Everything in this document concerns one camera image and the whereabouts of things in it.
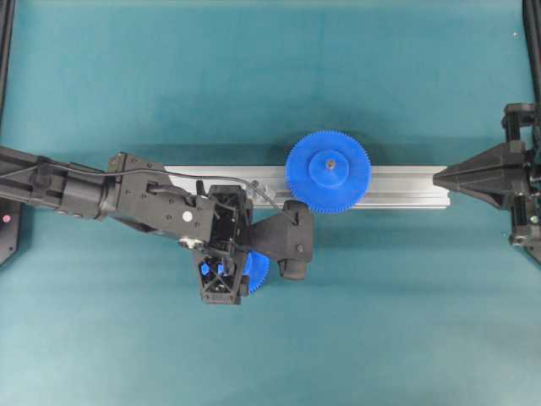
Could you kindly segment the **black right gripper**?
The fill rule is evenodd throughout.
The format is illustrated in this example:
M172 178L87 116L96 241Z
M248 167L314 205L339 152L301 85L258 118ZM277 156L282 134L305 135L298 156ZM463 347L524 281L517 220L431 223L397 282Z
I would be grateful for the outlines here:
M436 186L481 200L498 210L510 210L510 244L525 252L540 251L540 110L533 103L505 106L505 140L433 176ZM462 175L518 169L519 180L459 183Z

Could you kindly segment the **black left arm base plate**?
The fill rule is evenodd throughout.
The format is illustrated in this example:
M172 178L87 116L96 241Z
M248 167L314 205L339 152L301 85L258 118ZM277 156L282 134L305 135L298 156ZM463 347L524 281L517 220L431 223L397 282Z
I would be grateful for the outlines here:
M22 204L1 199L0 260L3 266L18 250Z

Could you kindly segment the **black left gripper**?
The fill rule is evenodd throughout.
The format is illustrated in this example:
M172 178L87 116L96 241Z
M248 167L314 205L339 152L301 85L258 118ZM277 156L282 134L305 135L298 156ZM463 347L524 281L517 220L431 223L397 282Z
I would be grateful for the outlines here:
M208 305L240 305L249 295L252 257L237 250L225 256L201 251L228 250L251 223L253 204L235 184L201 186L194 193L173 184L164 165L131 154L110 160L114 210L109 216L142 233L176 239L193 252L199 295Z

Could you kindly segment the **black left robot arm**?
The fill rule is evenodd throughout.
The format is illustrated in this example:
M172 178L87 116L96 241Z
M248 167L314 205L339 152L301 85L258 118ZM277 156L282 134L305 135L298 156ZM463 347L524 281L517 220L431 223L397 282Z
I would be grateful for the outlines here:
M163 164L119 153L107 171L1 149L1 196L66 216L107 217L141 233L173 239L194 255L199 294L207 304L238 305L249 294L243 237L253 204L237 185L189 192Z

